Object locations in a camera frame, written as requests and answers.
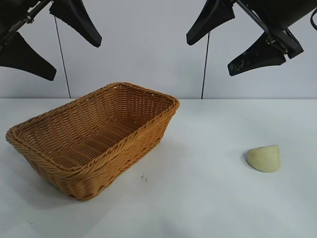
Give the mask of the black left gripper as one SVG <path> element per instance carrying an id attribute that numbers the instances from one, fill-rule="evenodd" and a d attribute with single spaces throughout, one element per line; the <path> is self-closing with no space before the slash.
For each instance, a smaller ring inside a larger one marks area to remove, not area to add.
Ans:
<path id="1" fill-rule="evenodd" d="M 0 1 L 0 65 L 15 68 L 53 81 L 56 69 L 37 54 L 18 32 L 48 5 L 50 14 L 62 20 L 94 47 L 102 37 L 91 21 L 81 0 L 1 0 Z"/>

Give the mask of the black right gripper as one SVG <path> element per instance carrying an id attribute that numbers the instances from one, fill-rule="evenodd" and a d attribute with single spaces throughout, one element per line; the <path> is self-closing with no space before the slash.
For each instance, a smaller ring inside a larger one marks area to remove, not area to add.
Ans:
<path id="1" fill-rule="evenodd" d="M 228 64 L 230 76 L 256 68 L 282 65 L 304 50 L 289 27 L 317 8 L 315 0 L 236 0 L 264 31 L 241 55 Z M 207 33 L 235 18 L 233 1 L 206 1 L 197 20 L 186 34 L 188 45 L 201 40 Z"/>

